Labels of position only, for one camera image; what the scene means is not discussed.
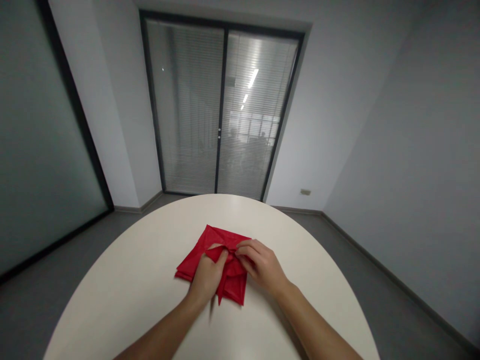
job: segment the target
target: gray floor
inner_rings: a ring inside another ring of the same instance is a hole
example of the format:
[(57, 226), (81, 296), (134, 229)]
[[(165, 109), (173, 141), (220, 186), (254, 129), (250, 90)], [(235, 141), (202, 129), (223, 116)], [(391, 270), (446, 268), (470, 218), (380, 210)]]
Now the gray floor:
[[(42, 359), (75, 288), (102, 252), (146, 211), (115, 212), (0, 287), (0, 358)], [(316, 215), (287, 212), (337, 263), (365, 313), (382, 359), (470, 359), (368, 259)]]

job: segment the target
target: red cloth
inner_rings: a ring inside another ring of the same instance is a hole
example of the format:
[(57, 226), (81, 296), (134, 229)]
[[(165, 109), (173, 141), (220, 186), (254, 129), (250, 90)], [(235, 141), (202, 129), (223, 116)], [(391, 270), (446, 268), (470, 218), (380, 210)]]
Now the red cloth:
[[(235, 256), (235, 251), (239, 242), (248, 239), (250, 238), (207, 225), (193, 250), (176, 268), (175, 277), (192, 282), (203, 253), (214, 262), (217, 262), (222, 251), (227, 249), (228, 257), (223, 268), (220, 284), (216, 290), (218, 304), (220, 305), (222, 298), (225, 297), (243, 306), (245, 286), (247, 285), (247, 271)], [(209, 247), (213, 244), (221, 244), (222, 246), (209, 250)]]

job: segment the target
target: hand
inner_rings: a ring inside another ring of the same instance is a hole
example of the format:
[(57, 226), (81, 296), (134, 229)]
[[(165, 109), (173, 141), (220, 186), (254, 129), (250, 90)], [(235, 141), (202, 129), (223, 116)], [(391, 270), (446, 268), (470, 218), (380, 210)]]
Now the hand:
[[(219, 246), (221, 245), (213, 244), (210, 249)], [(205, 307), (210, 299), (214, 297), (215, 292), (219, 287), (228, 255), (229, 252), (226, 249), (223, 250), (216, 263), (206, 254), (203, 254), (200, 258), (187, 297), (193, 302), (199, 304), (202, 308)]]
[(274, 298), (290, 284), (275, 253), (256, 239), (245, 240), (237, 245), (237, 255), (241, 264), (257, 284)]

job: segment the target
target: forearm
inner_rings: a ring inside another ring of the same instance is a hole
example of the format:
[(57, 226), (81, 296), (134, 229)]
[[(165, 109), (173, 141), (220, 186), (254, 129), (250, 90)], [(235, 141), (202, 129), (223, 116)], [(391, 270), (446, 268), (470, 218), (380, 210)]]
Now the forearm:
[(187, 295), (168, 315), (125, 349), (115, 360), (173, 358), (205, 304)]
[(355, 350), (325, 321), (294, 284), (289, 282), (274, 297), (310, 360), (361, 360)]

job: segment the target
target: door frame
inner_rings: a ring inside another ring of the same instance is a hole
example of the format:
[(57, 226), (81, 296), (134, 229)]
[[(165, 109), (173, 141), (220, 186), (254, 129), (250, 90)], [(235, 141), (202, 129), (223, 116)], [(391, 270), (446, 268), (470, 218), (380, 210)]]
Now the door frame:
[[(227, 67), (227, 48), (228, 48), (229, 31), (231, 30), (241, 31), (244, 33), (255, 34), (255, 35), (265, 35), (265, 36), (272, 36), (276, 38), (298, 40), (298, 48), (296, 50), (296, 54), (293, 60), (290, 79), (288, 81), (285, 98), (283, 100), (283, 104), (281, 107), (280, 120), (278, 122), (278, 129), (277, 129), (275, 141), (271, 150), (270, 160), (268, 162), (268, 168), (265, 175), (265, 181), (263, 183), (263, 187), (261, 191), (260, 201), (264, 202), (265, 191), (267, 189), (267, 184), (270, 179), (270, 172), (272, 171), (274, 157), (277, 152), (277, 146), (279, 143), (280, 133), (284, 123), (284, 119), (285, 119), (285, 113), (287, 111), (287, 105), (289, 103), (295, 75), (299, 65), (300, 54), (302, 53), (302, 45), (304, 42), (305, 33), (300, 31), (290, 31), (290, 30), (283, 30), (283, 29), (271, 28), (271, 27), (246, 25), (246, 24), (241, 24), (237, 22), (211, 20), (211, 19), (205, 19), (201, 17), (184, 16), (184, 15), (178, 15), (178, 14), (172, 14), (172, 13), (166, 13), (166, 12), (157, 12), (157, 11), (151, 11), (151, 10), (142, 10), (142, 9), (139, 10), (139, 16), (140, 16), (141, 38), (143, 41), (143, 53), (145, 57), (146, 75), (148, 79), (148, 91), (150, 94), (150, 105), (151, 105), (151, 112), (153, 115), (153, 128), (155, 131), (156, 151), (158, 155), (158, 165), (160, 168), (161, 189), (164, 194), (184, 195), (184, 196), (198, 195), (198, 194), (192, 194), (192, 193), (173, 192), (173, 191), (166, 190), (164, 164), (163, 164), (163, 157), (162, 157), (162, 146), (161, 146), (162, 140), (161, 140), (160, 129), (158, 125), (159, 124), (158, 110), (157, 110), (157, 103), (156, 103), (156, 97), (155, 97), (152, 59), (150, 57), (150, 45), (149, 45), (149, 34), (147, 30), (147, 20), (157, 20), (157, 21), (162, 21), (165, 23), (172, 23), (172, 24), (194, 25), (199, 27), (223, 29), (224, 32), (223, 32), (223, 55), (222, 55), (223, 58), (222, 58), (222, 69), (221, 69), (221, 87), (220, 87), (220, 114), (218, 119), (219, 129), (222, 128), (222, 120), (223, 120), (222, 118), (223, 118), (223, 107), (224, 107), (225, 74), (226, 74), (226, 67)], [(218, 135), (220, 137), (217, 141), (214, 194), (217, 194), (218, 184), (219, 184), (220, 145), (222, 141), (220, 130), (218, 131)]]

